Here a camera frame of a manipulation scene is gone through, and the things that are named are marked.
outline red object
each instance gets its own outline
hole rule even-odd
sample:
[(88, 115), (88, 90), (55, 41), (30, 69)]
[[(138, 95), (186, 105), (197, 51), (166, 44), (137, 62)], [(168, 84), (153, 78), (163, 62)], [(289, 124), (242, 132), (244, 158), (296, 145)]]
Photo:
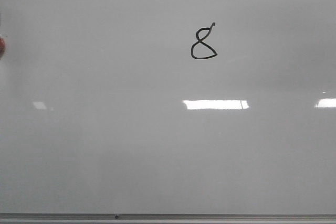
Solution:
[(0, 38), (0, 57), (2, 56), (2, 54), (5, 52), (5, 41)]

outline metal ledge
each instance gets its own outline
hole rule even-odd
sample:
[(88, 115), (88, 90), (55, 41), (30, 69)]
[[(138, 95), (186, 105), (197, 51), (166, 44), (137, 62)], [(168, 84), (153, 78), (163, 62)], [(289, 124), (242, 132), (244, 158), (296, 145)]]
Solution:
[(1, 224), (58, 223), (334, 223), (336, 215), (128, 215), (128, 214), (0, 214)]

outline whiteboard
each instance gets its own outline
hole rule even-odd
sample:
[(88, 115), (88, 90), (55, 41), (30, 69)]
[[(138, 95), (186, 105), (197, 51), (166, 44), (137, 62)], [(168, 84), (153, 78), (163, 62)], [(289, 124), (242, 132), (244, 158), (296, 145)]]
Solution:
[(336, 0), (0, 14), (0, 212), (335, 213)]

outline black marker writing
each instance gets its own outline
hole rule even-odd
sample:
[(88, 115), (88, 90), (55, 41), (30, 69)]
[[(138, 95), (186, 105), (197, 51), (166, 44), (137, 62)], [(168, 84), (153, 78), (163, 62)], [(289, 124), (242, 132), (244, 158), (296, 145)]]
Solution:
[[(213, 57), (217, 56), (217, 52), (216, 52), (211, 46), (209, 46), (208, 44), (206, 44), (206, 43), (203, 42), (203, 40), (205, 40), (205, 39), (210, 35), (210, 33), (211, 33), (211, 29), (212, 29), (213, 26), (215, 26), (215, 23), (214, 23), (214, 22), (211, 24), (211, 27), (201, 28), (200, 30), (198, 30), (198, 31), (196, 32), (196, 38), (197, 38), (198, 41), (197, 41), (195, 44), (193, 44), (192, 47), (191, 47), (191, 56), (192, 56), (194, 59), (197, 59), (197, 60), (201, 60), (201, 59), (203, 59), (203, 60), (204, 60), (204, 59), (210, 59), (210, 58), (213, 58)], [(207, 33), (202, 39), (200, 39), (200, 37), (199, 37), (199, 33), (200, 33), (201, 31), (204, 31), (204, 30), (208, 30), (208, 33)], [(196, 56), (194, 56), (194, 47), (195, 47), (198, 43), (200, 43), (200, 44), (202, 44), (203, 46), (206, 46), (207, 48), (209, 48), (214, 54), (211, 55), (211, 56), (208, 56), (208, 57), (196, 57)]]

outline red magnet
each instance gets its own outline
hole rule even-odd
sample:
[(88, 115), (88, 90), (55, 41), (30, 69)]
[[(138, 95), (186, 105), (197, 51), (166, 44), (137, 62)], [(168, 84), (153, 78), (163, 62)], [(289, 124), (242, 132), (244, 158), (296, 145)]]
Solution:
[(3, 40), (3, 38), (0, 38), (0, 58), (2, 57), (2, 55), (5, 52), (5, 41)]

